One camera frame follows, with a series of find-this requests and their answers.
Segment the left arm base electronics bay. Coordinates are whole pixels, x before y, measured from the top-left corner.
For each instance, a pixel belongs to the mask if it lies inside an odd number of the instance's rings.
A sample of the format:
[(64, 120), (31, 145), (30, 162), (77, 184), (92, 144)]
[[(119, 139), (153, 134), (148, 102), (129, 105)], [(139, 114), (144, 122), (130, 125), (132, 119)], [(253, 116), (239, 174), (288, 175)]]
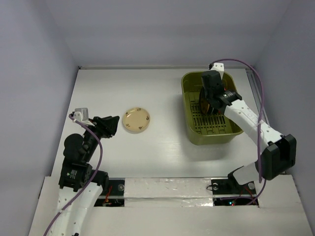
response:
[(125, 179), (109, 178), (109, 185), (96, 200), (95, 207), (123, 207), (125, 205), (124, 198)]

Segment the olive green dish rack tub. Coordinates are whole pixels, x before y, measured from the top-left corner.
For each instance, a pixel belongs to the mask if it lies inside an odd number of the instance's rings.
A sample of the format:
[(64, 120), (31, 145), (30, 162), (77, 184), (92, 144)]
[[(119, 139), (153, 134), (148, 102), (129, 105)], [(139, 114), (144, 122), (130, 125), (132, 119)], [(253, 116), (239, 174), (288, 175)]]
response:
[(188, 139), (194, 145), (228, 143), (243, 130), (224, 115), (200, 112), (201, 74), (201, 71), (189, 72), (181, 80)]

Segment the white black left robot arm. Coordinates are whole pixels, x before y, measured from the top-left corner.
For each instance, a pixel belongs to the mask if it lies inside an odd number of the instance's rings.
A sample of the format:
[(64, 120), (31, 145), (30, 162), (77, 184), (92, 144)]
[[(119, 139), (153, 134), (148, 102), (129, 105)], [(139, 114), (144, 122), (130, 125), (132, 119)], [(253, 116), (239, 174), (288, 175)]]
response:
[(119, 123), (118, 116), (84, 117), (81, 112), (69, 115), (72, 122), (85, 129), (84, 134), (71, 134), (64, 141), (64, 160), (59, 179), (56, 215), (45, 231), (46, 236), (80, 236), (86, 219), (98, 197), (108, 191), (108, 173), (90, 164), (102, 138), (112, 138)]

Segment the yellow brown patterned plate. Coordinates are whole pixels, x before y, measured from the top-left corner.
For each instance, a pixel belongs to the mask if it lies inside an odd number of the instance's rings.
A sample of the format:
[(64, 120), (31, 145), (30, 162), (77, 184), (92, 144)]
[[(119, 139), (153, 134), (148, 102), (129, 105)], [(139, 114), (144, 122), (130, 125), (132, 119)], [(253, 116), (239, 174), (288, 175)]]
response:
[(206, 99), (204, 88), (202, 88), (199, 93), (199, 107), (200, 107), (200, 112), (203, 115), (211, 115), (213, 112), (213, 108), (210, 106), (210, 104), (208, 103)]

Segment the beige floral plate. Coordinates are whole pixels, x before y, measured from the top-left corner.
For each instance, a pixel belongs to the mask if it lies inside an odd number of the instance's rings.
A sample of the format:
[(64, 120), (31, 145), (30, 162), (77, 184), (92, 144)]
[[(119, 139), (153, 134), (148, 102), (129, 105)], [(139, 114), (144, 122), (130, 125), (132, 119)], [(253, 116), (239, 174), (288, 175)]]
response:
[(128, 109), (122, 118), (123, 127), (133, 134), (145, 131), (149, 127), (150, 121), (149, 112), (140, 107)]

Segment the right arm base electronics bay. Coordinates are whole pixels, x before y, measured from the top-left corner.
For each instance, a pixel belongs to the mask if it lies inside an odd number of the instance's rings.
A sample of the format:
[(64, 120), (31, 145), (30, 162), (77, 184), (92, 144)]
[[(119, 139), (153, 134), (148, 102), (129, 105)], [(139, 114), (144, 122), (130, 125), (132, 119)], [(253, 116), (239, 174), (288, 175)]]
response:
[(214, 206), (258, 206), (256, 197), (255, 183), (249, 182), (239, 185), (228, 178), (211, 179), (210, 184), (206, 187), (213, 196)]

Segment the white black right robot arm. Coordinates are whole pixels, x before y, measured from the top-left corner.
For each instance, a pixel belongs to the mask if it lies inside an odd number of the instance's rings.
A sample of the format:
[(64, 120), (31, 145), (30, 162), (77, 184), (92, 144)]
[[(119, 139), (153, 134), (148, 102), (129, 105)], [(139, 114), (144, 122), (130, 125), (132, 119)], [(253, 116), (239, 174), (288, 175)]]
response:
[(273, 180), (295, 165), (297, 141), (270, 127), (235, 91), (225, 90), (223, 73), (203, 72), (201, 81), (204, 99), (210, 108), (236, 123), (257, 146), (257, 160), (228, 175), (227, 189), (237, 193), (252, 181)]

